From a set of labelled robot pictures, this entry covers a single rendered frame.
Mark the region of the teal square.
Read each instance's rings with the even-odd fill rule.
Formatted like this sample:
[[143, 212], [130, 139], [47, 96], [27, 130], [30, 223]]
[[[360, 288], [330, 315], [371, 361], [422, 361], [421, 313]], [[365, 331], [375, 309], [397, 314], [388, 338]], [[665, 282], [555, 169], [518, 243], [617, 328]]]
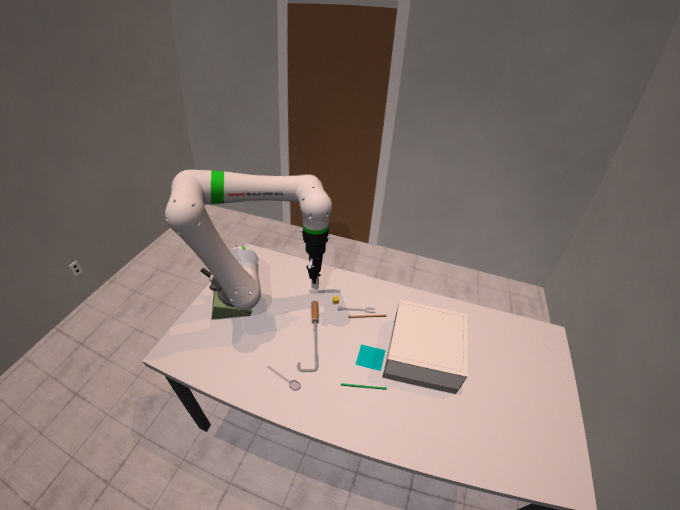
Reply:
[[386, 350], [383, 349], [361, 345], [355, 365], [381, 371], [385, 351]]

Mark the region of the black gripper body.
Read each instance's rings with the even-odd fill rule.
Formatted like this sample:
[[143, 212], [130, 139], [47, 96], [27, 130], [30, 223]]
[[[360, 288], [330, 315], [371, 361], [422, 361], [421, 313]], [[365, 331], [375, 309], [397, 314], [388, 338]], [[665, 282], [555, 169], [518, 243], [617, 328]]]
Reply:
[[[314, 265], [317, 264], [317, 257], [323, 255], [325, 253], [325, 251], [326, 251], [326, 244], [324, 244], [322, 246], [317, 246], [317, 247], [310, 246], [310, 245], [306, 244], [306, 252], [310, 256], [309, 262], [311, 261], [311, 259], [313, 259]], [[316, 256], [316, 255], [319, 255], [319, 256]]]

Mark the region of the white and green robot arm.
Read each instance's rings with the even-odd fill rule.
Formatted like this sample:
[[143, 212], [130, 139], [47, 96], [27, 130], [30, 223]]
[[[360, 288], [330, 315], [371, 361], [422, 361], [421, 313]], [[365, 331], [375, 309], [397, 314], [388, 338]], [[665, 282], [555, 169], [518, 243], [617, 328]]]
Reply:
[[304, 242], [317, 247], [330, 239], [332, 201], [321, 181], [313, 175], [260, 176], [184, 170], [175, 176], [171, 189], [165, 210], [167, 224], [212, 273], [201, 269], [211, 281], [209, 289], [218, 291], [221, 302], [240, 310], [251, 309], [260, 300], [258, 257], [247, 247], [235, 247], [229, 251], [204, 205], [300, 200], [303, 218], [303, 231], [300, 229], [300, 232]]

